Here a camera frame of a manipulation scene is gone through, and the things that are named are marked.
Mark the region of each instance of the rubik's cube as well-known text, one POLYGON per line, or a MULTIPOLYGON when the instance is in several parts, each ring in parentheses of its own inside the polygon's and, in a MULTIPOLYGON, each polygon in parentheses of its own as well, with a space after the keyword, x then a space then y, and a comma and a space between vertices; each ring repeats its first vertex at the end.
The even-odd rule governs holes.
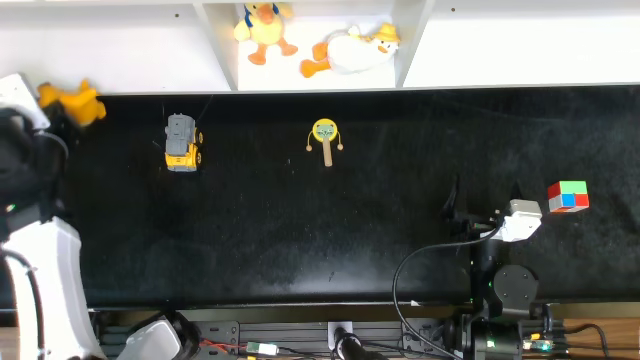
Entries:
POLYGON ((552 213, 577 212, 589 207, 587 183, 584 181, 559 181, 547 192, 552 213))

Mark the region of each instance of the toy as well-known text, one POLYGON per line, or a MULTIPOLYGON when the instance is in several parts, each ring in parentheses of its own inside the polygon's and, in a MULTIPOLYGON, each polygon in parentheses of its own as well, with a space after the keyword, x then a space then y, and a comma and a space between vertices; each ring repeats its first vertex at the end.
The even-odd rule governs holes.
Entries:
POLYGON ((258 44, 258 51, 249 55, 249 61, 256 65, 267 62, 267 47, 278 44, 282 55, 291 56, 298 48, 284 39, 284 24, 279 14, 285 18, 293 16, 293 10, 283 3, 246 3, 245 16, 233 30, 236 40, 242 42, 249 38, 258 44))
POLYGON ((333 141, 336 136, 338 137, 338 150, 344 149, 342 146, 342 138, 340 136, 340 132, 338 131, 338 125, 329 119, 320 119, 313 124, 313 128, 309 132, 309 136, 307 136, 307 151, 311 151, 311 134, 313 137, 322 143, 322 150, 324 153, 324 165, 326 167, 330 167, 333 165, 333 160, 331 159, 331 141, 333 141))
POLYGON ((104 104, 96 98, 98 92, 89 86, 89 81, 83 80, 78 93, 64 92, 55 86, 45 83, 38 87, 40 100, 38 105, 45 108, 59 101, 65 111, 80 126, 89 126, 96 119, 104 119, 107 111, 104 104))
POLYGON ((171 115, 164 131, 167 134, 167 168, 179 172, 196 171, 202 163, 198 146, 202 146, 204 138, 196 128, 195 120, 187 115, 171 115))
POLYGON ((384 23, 373 38, 360 35, 357 26, 337 32, 327 42, 313 47, 313 59, 300 64, 300 72, 310 78, 318 71, 331 69, 339 74, 353 74, 383 64, 398 50, 400 38, 395 26, 384 23))
POLYGON ((589 207, 587 183, 584 181, 559 181, 547 192, 552 213, 577 212, 589 207))

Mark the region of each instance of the stuffed duck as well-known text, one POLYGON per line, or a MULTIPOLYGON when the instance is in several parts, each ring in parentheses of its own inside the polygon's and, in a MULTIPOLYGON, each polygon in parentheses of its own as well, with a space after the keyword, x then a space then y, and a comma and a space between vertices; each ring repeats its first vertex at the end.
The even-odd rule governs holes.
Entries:
POLYGON ((348 32, 337 32, 327 42, 313 47, 313 59, 300 64, 300 72, 306 78, 318 71, 331 69, 339 74, 362 72, 387 62, 398 50, 400 38, 395 26, 384 23, 373 37, 360 35, 357 26, 348 32))
POLYGON ((233 30, 236 40, 242 42, 251 38, 258 44, 258 51, 249 55, 249 61, 256 65, 267 62, 265 55, 267 47, 278 44, 282 55, 291 56, 298 52, 298 48, 287 43, 284 39, 284 24, 280 14, 286 18, 293 16, 293 10, 282 3, 246 3, 245 16, 233 30))

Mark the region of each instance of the wooden floor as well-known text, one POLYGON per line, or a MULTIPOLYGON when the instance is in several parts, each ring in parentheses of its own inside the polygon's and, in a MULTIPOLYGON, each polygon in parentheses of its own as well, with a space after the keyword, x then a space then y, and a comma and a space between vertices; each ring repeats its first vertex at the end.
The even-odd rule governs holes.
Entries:
MULTIPOLYGON (((597 324, 604 330, 610 349, 615 348, 639 348, 640 318, 633 319, 569 319, 565 320, 567 329, 575 328, 583 324, 597 324)), ((570 345, 585 345, 601 347, 600 336, 594 329, 587 329, 578 334, 567 335, 570 345)), ((18 329, 0 328, 0 359, 18 360, 18 329)), ((604 358, 602 350, 571 349, 572 358, 604 358)), ((611 358, 615 359, 640 359, 638 350, 610 350, 611 358)))

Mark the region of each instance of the toy vehicle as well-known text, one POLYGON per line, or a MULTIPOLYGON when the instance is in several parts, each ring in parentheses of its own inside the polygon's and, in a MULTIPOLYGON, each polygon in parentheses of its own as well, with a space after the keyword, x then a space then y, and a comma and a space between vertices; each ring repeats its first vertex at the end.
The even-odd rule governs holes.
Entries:
POLYGON ((191 172, 198 170, 202 155, 198 146, 202 145, 202 133, 190 116, 174 114, 169 116, 169 124, 164 128, 167 134, 165 160, 171 171, 191 172))

